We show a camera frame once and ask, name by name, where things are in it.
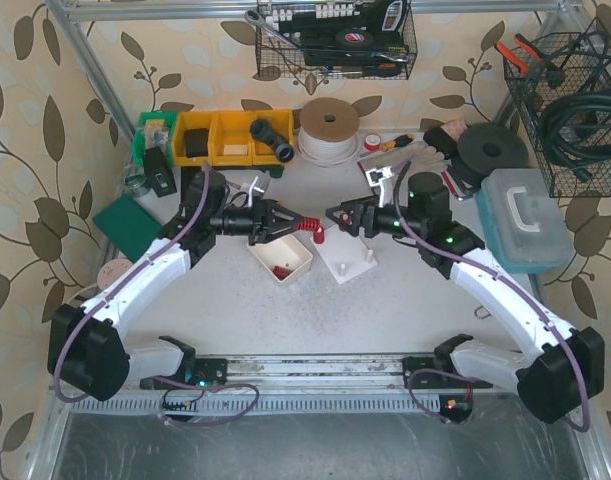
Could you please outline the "white spring tray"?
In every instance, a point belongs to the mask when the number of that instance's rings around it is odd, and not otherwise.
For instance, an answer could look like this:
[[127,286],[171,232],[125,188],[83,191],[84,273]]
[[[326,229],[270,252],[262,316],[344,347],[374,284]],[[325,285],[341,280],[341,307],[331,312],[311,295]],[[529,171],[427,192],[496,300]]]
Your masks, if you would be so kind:
[[[284,236],[269,244],[248,246],[248,250],[281,287],[288,287],[302,278],[313,260],[312,253],[294,235]],[[272,273],[275,266],[288,268],[290,275],[279,280]]]

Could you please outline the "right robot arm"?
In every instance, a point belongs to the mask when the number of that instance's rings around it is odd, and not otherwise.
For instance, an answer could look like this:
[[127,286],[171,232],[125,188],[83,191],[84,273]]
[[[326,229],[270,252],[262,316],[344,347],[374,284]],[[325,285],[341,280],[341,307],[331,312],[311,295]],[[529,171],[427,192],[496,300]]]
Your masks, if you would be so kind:
[[388,203],[368,196],[325,212],[353,237],[413,240],[421,259],[478,300],[518,347],[503,350],[456,335],[435,348],[431,367],[410,373],[407,388],[427,375],[468,387],[487,383],[516,394],[544,423],[563,420],[578,432],[588,431],[589,401],[604,389],[603,338],[591,327],[577,329],[517,283],[484,242],[453,219],[449,196],[439,175],[421,172],[398,176]]

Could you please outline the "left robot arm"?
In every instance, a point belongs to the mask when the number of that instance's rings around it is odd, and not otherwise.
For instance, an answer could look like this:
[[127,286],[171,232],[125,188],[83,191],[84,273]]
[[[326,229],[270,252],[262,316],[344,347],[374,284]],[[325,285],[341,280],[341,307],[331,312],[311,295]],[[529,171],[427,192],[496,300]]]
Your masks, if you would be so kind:
[[276,200],[249,194],[245,205],[236,206],[229,193],[226,178],[204,168],[177,213],[124,274],[80,306],[63,304],[54,312],[47,368],[61,401],[106,401],[125,384],[145,379],[198,384],[193,347],[171,336],[133,346],[126,346],[125,339],[153,300],[195,267],[218,237],[267,244],[295,232],[304,221]]

